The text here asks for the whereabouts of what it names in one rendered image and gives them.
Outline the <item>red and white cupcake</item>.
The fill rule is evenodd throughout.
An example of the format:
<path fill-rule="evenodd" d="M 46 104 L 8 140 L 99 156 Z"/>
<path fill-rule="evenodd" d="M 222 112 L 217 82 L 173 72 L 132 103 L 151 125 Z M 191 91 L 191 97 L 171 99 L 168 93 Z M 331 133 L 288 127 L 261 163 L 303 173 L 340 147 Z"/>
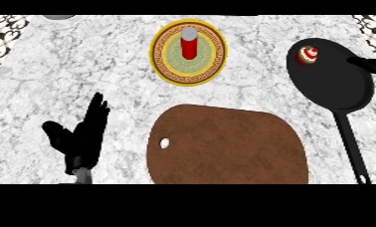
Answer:
<path fill-rule="evenodd" d="M 300 48 L 295 61 L 300 65 L 312 65 L 317 60 L 317 49 L 313 46 L 304 46 Z"/>

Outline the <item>red can with grey lid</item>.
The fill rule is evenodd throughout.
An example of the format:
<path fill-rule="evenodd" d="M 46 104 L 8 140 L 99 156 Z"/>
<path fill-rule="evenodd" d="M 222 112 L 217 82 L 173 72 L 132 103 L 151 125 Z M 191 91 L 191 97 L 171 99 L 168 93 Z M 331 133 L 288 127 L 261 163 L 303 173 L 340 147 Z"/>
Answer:
<path fill-rule="evenodd" d="M 183 57 L 188 60 L 194 60 L 196 57 L 196 41 L 198 41 L 196 29 L 194 27 L 183 28 L 182 50 L 183 50 Z"/>

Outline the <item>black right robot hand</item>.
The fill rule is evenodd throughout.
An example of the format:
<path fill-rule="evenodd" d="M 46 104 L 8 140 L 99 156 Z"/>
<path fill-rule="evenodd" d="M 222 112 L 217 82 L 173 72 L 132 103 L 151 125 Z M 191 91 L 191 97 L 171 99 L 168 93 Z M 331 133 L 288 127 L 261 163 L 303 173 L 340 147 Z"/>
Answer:
<path fill-rule="evenodd" d="M 370 74 L 376 74 L 376 59 L 350 57 L 348 62 L 365 69 Z"/>

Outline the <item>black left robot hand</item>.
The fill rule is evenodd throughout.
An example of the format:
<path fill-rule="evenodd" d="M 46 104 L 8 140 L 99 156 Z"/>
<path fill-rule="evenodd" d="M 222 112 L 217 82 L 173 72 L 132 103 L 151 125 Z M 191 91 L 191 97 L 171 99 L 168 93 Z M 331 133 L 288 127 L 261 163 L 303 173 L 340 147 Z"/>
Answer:
<path fill-rule="evenodd" d="M 77 124 L 74 131 L 51 120 L 42 125 L 52 147 L 65 154 L 68 175 L 73 175 L 77 169 L 92 170 L 98 165 L 109 112 L 104 95 L 95 93 L 84 120 Z"/>

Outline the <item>black frying pan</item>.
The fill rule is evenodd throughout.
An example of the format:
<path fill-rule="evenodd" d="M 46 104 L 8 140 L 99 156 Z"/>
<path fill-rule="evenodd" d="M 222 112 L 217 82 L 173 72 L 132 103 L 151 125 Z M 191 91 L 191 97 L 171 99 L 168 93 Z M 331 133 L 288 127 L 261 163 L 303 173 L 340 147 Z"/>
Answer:
<path fill-rule="evenodd" d="M 304 46 L 313 46 L 319 51 L 312 65 L 300 65 L 295 61 L 297 52 Z M 309 38 L 289 48 L 286 70 L 304 96 L 334 113 L 356 180 L 360 184 L 370 184 L 347 115 L 369 105 L 375 83 L 370 73 L 348 62 L 350 57 L 356 57 L 356 54 L 341 44 L 326 39 Z"/>

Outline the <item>brown wooden cutting board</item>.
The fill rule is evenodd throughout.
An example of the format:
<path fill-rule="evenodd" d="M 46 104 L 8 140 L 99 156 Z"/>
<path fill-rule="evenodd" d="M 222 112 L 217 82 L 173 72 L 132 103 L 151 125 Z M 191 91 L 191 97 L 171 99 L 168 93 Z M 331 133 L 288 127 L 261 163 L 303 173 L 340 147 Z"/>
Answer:
<path fill-rule="evenodd" d="M 272 113 L 179 105 L 151 132 L 148 167 L 157 184 L 306 184 L 303 142 Z"/>

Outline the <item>yellow patterned round plate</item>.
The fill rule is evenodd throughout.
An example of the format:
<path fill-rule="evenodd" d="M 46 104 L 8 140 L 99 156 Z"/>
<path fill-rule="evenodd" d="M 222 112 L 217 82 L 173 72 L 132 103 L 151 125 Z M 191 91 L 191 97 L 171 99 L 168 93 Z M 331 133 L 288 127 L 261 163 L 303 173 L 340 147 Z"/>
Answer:
<path fill-rule="evenodd" d="M 185 57 L 183 29 L 196 29 L 196 54 Z M 183 19 L 168 23 L 154 36 L 151 63 L 161 78 L 171 84 L 192 87 L 207 83 L 220 73 L 227 58 L 223 34 L 204 20 Z"/>

